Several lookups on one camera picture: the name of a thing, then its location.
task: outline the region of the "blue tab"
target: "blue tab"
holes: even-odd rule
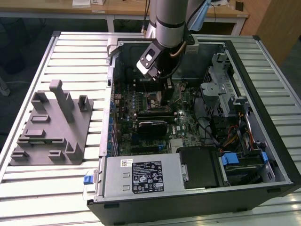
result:
[[[262,152],[262,158],[263,158],[263,161],[264,161],[264,163],[267,163],[268,162],[268,156],[267,156],[267,154],[265,153],[265,152]]]
[[[108,150],[111,150],[111,149],[112,149],[112,144],[111,144],[111,143],[108,143],[107,149],[108,149]]]
[[[85,175],[84,185],[92,185],[92,184],[93,184],[93,175]]]
[[[238,164],[239,160],[236,155],[236,153],[225,153],[222,156],[222,164],[223,165],[228,165],[228,164]]]
[[[224,166],[228,164],[228,161],[227,161],[225,155],[222,156],[222,164],[223,164]]]

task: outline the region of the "cable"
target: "cable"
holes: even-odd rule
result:
[[[189,26],[189,23],[191,21],[191,19],[194,17],[194,15],[199,11],[199,9],[203,6],[203,4],[205,3],[206,0],[203,0],[201,2],[201,4],[196,8],[196,10],[193,11],[193,13],[191,14],[191,16],[189,17],[189,19],[187,20],[187,27]]]
[[[216,11],[215,11],[215,5],[212,5],[212,4],[210,4],[211,6],[213,6],[213,8],[214,8],[214,22],[216,22]]]
[[[249,135],[251,150],[254,150],[254,148],[253,148],[253,143],[254,143],[253,136],[247,129],[246,129],[246,132]]]
[[[181,45],[181,47],[179,48],[179,50],[176,53],[170,53],[170,57],[171,58],[176,58],[182,51],[183,49],[186,47],[187,42],[184,41],[183,44]]]
[[[211,119],[209,117],[206,116],[200,116],[197,118],[197,121],[199,121],[200,119],[206,119],[207,121],[210,121]]]
[[[145,1],[144,19],[143,19],[141,32],[144,32],[145,21],[146,21],[146,17],[147,17],[147,12],[149,11],[149,8],[150,8],[150,3],[151,3],[151,0],[149,0],[149,4],[147,4],[147,0]]]
[[[176,72],[176,70],[178,70],[178,68],[179,68],[179,66],[181,64],[181,61],[183,60],[183,57],[184,57],[184,54],[182,53],[181,56],[180,56],[180,59],[178,60],[177,65],[173,68],[173,70],[168,75],[163,76],[163,77],[159,77],[159,79],[163,80],[163,79],[170,78]]]
[[[205,130],[205,134],[204,134],[205,140],[209,139],[209,138],[206,138],[206,131],[207,131],[207,128],[208,128],[208,127],[210,127],[210,124],[207,125],[207,126],[205,127],[205,129],[206,129],[206,130]]]
[[[212,139],[212,141],[216,146],[222,147],[221,144],[214,138],[214,136],[208,130],[206,130],[204,126],[202,126],[199,122],[197,122],[197,124],[202,130],[204,130],[210,136],[210,138]]]

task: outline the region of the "metal grating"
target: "metal grating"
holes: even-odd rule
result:
[[[221,104],[219,104],[218,107],[217,107],[217,113],[218,113],[218,116],[220,118],[224,117],[224,111],[222,109],[222,105]]]
[[[209,71],[206,72],[205,78],[204,78],[204,83],[212,82],[212,77]]]
[[[105,63],[107,40],[126,36],[139,38],[140,34],[71,33],[63,32],[55,47],[50,47],[51,57],[41,64],[37,90],[47,90],[51,79],[64,81],[64,90],[76,98],[81,94],[94,99],[94,109],[86,142],[85,162],[79,166],[17,166],[6,167],[0,184],[0,226],[77,225],[101,226],[98,218],[86,207],[83,193],[83,176],[98,165],[98,152],[102,128],[102,104],[108,66]],[[252,37],[200,35],[200,39],[231,39],[243,60],[264,104],[267,107],[282,139],[301,169],[301,109],[298,99],[285,78],[271,66],[271,59]],[[235,76],[238,87],[241,85]],[[29,105],[22,117],[29,117]],[[20,134],[22,126],[17,129]],[[88,186],[92,195],[93,186]],[[197,218],[181,218],[146,225],[299,225],[301,193],[272,199],[261,206],[241,213],[225,213]]]

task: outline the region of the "wooden desk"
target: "wooden desk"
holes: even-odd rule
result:
[[[145,0],[106,0],[103,6],[72,8],[72,0],[0,0],[0,16],[31,18],[106,19],[114,32],[114,19],[143,20]],[[248,12],[228,6],[210,8],[205,22],[234,23],[232,35],[239,35]]]
[[[235,0],[230,0],[229,6],[217,6],[209,8],[205,22],[217,22],[217,23],[233,23],[234,28],[232,35],[239,35],[240,31],[245,23],[245,20],[249,17],[247,11],[241,12],[233,9]],[[145,10],[145,0],[109,0],[109,6],[107,8],[107,14],[109,14],[110,20],[114,19],[141,19],[143,20]]]

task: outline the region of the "metal frame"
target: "metal frame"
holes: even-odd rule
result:
[[[136,43],[139,39],[127,41]],[[227,210],[236,212],[241,211],[239,210],[241,208],[251,210],[271,198],[284,196],[301,187],[301,175],[294,166],[291,156],[286,150],[285,145],[268,115],[268,112],[232,42],[228,39],[209,41],[198,39],[198,41],[208,45],[218,45],[222,43],[225,47],[225,53],[228,55],[231,64],[233,65],[233,69],[242,85],[243,91],[246,94],[248,102],[259,123],[260,129],[264,134],[267,146],[271,150],[284,180],[255,185],[218,187],[205,190],[180,190],[140,195],[133,195],[132,193],[127,193],[127,191],[125,191],[119,195],[105,196],[103,187],[111,188],[111,185],[106,185],[107,180],[104,178],[104,175],[107,175],[107,171],[112,170],[115,165],[109,164],[109,160],[106,161],[106,164],[101,164],[103,163],[104,158],[101,157],[100,168],[98,169],[101,173],[99,174],[100,177],[97,177],[96,180],[98,181],[96,186],[100,187],[101,190],[96,190],[96,196],[94,199],[88,201],[88,207],[106,225],[129,224],[145,220],[154,221],[157,219],[165,219],[166,216],[173,216],[175,218],[175,216],[195,216],[199,213],[207,215],[217,212],[226,212]],[[114,160],[118,161],[125,157],[112,158],[115,158]],[[138,162],[151,161],[150,159],[152,158],[152,155],[150,157],[140,156]],[[164,157],[160,158],[159,156],[156,156],[156,161],[163,161],[163,159]],[[119,172],[119,175],[115,174],[113,177],[118,178],[120,175],[122,175],[121,172]],[[218,207],[212,206],[212,203],[216,200],[222,203],[221,205],[218,205]],[[181,202],[185,203],[185,209],[178,208],[178,205],[175,205],[175,203]],[[195,208],[197,203],[203,203],[203,205]],[[135,214],[128,213],[128,210],[135,212]],[[164,212],[165,215],[158,214],[158,216],[156,216],[156,213],[161,212]]]
[[[97,90],[97,87],[99,87],[99,82],[106,81],[106,72],[103,72],[105,70],[102,69],[105,66],[89,67],[92,62],[83,61],[84,63],[81,64],[86,64],[86,71],[83,73],[62,74],[54,72],[49,74],[44,72],[50,68],[47,67],[49,65],[47,58],[50,55],[52,55],[51,60],[64,59],[66,57],[72,57],[75,60],[85,60],[87,57],[96,57],[99,61],[98,64],[102,65],[101,61],[105,61],[107,57],[108,41],[118,39],[121,36],[137,38],[141,37],[141,34],[62,32],[56,41],[55,47],[57,49],[55,53],[52,53],[51,49],[54,47],[56,38],[51,39],[30,91],[26,95],[9,134],[5,149],[0,154],[0,226],[102,225],[98,218],[88,210],[87,202],[83,199],[84,186],[82,177],[87,172],[98,167],[103,103],[102,94]],[[232,40],[295,165],[301,171],[301,108],[298,104],[300,100],[293,95],[294,91],[279,69],[274,69],[277,69],[277,66],[268,52],[250,36],[197,35],[197,38]],[[87,46],[85,52],[83,52],[84,49],[79,48],[82,45]],[[74,49],[79,49],[81,52],[74,52]],[[77,68],[78,70],[83,70],[81,66],[77,66]],[[91,73],[94,68],[99,68],[98,70],[102,72]],[[88,97],[95,101],[86,143],[85,162],[79,166],[7,167],[10,157],[9,153],[6,152],[9,151],[10,146],[16,144],[14,137],[17,137],[23,129],[23,123],[28,117],[28,111],[31,109],[31,106],[27,104],[31,93],[33,90],[45,90],[45,83],[50,82],[51,79],[58,78],[68,83],[68,89],[72,89],[71,95],[78,95],[85,87],[85,89],[89,89],[89,91],[85,91],[88,93]],[[234,79],[238,89],[243,93],[238,78],[234,76]],[[87,186],[86,192],[87,197],[84,196],[85,199],[93,198],[95,186]],[[219,222],[221,225],[232,226],[240,226],[242,224],[299,225],[300,214],[298,211],[301,211],[299,190],[288,196],[269,200],[252,211],[164,220],[140,225],[196,226],[200,224],[216,224],[216,222]]]
[[[105,14],[105,11],[96,11],[94,14],[65,14],[65,13],[30,13],[30,12],[5,12],[0,11],[2,17],[23,17],[23,18],[59,18],[59,19],[105,19],[108,25],[108,32],[115,32],[114,20],[143,20],[143,15],[113,15]],[[240,35],[246,17],[206,17],[205,22],[211,23],[233,23],[234,28],[231,35]]]

